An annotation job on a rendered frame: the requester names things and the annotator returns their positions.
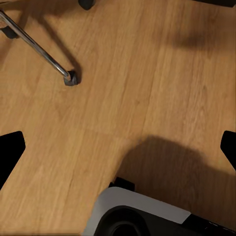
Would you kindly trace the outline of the swivel chair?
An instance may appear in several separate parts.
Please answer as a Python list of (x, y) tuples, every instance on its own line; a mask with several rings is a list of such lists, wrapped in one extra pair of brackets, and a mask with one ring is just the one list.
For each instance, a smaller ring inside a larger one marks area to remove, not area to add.
[[(16, 0), (0, 0), (0, 4), (13, 2)], [(94, 0), (78, 0), (81, 8), (87, 10)], [(27, 42), (39, 55), (41, 55), (52, 67), (56, 69), (64, 78), (66, 86), (78, 85), (77, 72), (67, 71), (59, 64), (49, 53), (47, 53), (34, 39), (32, 39), (19, 25), (17, 25), (0, 7), (0, 29), (9, 39), (13, 39), (19, 35)]]

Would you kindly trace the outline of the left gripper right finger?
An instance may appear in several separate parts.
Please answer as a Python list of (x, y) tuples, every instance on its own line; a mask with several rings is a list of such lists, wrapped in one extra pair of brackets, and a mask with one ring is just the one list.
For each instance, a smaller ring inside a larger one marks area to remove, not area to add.
[(236, 132), (225, 131), (220, 147), (236, 170)]

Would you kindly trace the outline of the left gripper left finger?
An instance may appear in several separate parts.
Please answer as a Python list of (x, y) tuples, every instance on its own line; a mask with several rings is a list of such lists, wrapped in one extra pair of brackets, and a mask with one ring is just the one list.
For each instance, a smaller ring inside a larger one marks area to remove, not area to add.
[(22, 131), (0, 136), (0, 190), (26, 149)]

